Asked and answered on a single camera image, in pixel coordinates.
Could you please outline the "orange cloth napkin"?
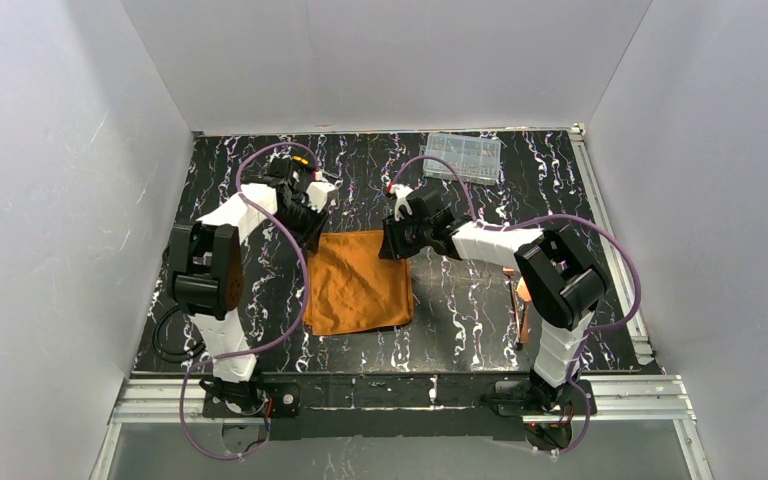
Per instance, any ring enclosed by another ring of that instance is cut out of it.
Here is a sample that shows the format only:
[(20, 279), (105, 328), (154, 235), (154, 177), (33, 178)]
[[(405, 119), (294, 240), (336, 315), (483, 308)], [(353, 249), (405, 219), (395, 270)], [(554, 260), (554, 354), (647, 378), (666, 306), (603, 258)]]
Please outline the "orange cloth napkin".
[(324, 233), (309, 257), (304, 322), (317, 336), (401, 327), (413, 318), (410, 264), (379, 257), (381, 230)]

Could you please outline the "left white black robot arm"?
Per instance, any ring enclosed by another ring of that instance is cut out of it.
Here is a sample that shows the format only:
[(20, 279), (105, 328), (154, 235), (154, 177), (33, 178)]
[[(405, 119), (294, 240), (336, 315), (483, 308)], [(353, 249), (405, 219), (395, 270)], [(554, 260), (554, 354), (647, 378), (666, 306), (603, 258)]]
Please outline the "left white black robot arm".
[(283, 158), (265, 174), (243, 180), (214, 211), (173, 227), (167, 291), (201, 335), (219, 385), (247, 389), (257, 363), (238, 313), (244, 241), (269, 222), (285, 235), (305, 268), (307, 252), (318, 247), (335, 190), (316, 161)]

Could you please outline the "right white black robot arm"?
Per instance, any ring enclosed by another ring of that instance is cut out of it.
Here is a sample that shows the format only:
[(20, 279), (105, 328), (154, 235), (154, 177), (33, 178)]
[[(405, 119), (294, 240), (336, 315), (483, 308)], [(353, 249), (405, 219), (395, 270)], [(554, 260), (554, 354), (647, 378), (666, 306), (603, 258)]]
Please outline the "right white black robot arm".
[(609, 277), (573, 228), (508, 228), (457, 217), (438, 191), (391, 184), (392, 214), (383, 221), (382, 260), (402, 260), (430, 248), (455, 260), (516, 268), (542, 321), (530, 393), (556, 400), (575, 372), (575, 353)]

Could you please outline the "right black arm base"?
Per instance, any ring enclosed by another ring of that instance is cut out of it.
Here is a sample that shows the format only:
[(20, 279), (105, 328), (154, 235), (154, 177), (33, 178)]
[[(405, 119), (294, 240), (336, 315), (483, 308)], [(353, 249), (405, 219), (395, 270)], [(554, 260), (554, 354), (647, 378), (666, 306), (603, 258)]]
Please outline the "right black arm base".
[(574, 379), (574, 385), (564, 383), (560, 387), (550, 387), (536, 378), (497, 381), (483, 395), (482, 402), (502, 417), (561, 415), (573, 417), (598, 412), (592, 384), (584, 379)]

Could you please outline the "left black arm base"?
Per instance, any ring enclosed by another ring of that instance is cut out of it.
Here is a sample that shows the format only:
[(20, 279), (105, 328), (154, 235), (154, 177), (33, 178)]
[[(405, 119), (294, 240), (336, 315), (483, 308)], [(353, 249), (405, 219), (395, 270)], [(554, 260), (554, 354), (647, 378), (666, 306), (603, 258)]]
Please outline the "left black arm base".
[(206, 418), (295, 418), (300, 413), (300, 388), (294, 382), (269, 382), (255, 375), (248, 382), (218, 377), (198, 382), (205, 393), (202, 414)]

